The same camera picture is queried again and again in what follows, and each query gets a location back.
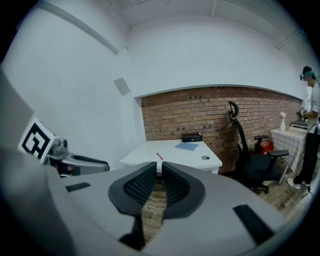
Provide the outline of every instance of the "black office chair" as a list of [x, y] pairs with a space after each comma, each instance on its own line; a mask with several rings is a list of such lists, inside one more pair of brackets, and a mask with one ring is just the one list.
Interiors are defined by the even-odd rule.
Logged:
[[[246, 187], [255, 190], [256, 188], [264, 189], [264, 193], [269, 193], [269, 187], [263, 185], [264, 181], [276, 181], [281, 178], [281, 173], [275, 166], [275, 162], [279, 157], [285, 157], [289, 155], [288, 150], [274, 150], [269, 151], [267, 154], [250, 155], [248, 145], [245, 138], [244, 130], [239, 123], [238, 119], [235, 118], [239, 114], [239, 107], [233, 101], [228, 101], [230, 104], [229, 118], [233, 125], [235, 125], [240, 134], [242, 149], [238, 144], [239, 157], [235, 162], [235, 170], [233, 178], [240, 180]], [[256, 136], [258, 140], [255, 147], [259, 147], [262, 139], [266, 139], [269, 136]]]

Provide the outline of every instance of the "chair armrest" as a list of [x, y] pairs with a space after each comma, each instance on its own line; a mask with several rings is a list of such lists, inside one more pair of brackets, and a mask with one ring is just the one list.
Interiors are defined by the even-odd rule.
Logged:
[[255, 140], [269, 139], [269, 135], [254, 136]]
[[289, 151], [288, 150], [273, 150], [273, 151], [269, 151], [267, 154], [269, 157], [272, 157], [272, 158], [280, 158], [280, 157], [288, 156]]

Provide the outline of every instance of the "white tablecloth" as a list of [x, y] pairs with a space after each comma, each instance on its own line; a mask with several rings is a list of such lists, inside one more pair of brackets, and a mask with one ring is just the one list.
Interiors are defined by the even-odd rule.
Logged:
[[284, 160], [296, 170], [299, 159], [305, 150], [307, 131], [291, 127], [289, 131], [274, 129], [271, 131], [273, 150], [288, 150], [289, 155]]

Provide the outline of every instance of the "brick wall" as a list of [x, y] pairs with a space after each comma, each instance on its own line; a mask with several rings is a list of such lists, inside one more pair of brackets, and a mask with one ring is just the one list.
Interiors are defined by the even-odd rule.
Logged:
[[205, 87], [177, 90], [142, 98], [142, 116], [147, 141], [181, 139], [181, 134], [200, 132], [203, 141], [219, 157], [219, 173], [235, 168], [238, 130], [231, 125], [228, 101], [239, 106], [241, 123], [249, 149], [254, 136], [269, 135], [280, 127], [280, 112], [285, 123], [297, 119], [301, 101], [281, 93], [246, 87]]

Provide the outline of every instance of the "black box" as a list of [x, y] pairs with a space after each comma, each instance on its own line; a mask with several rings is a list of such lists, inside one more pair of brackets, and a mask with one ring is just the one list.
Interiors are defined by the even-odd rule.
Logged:
[[202, 134], [200, 132], [182, 134], [182, 142], [202, 142]]

